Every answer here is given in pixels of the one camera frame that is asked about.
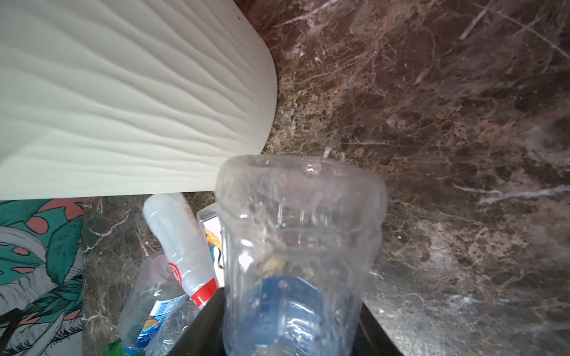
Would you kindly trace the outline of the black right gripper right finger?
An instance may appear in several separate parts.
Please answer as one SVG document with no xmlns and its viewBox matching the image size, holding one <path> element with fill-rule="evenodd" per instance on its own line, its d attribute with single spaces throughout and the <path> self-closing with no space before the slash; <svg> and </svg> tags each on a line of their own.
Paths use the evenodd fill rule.
<svg viewBox="0 0 570 356">
<path fill-rule="evenodd" d="M 365 303 L 362 304 L 351 356 L 403 356 Z"/>
</svg>

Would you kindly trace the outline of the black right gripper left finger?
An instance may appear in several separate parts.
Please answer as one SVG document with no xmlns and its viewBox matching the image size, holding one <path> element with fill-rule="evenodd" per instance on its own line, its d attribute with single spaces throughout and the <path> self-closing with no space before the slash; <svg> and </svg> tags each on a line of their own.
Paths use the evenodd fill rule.
<svg viewBox="0 0 570 356">
<path fill-rule="evenodd" d="M 225 291 L 218 289 L 167 356 L 224 356 Z"/>
</svg>

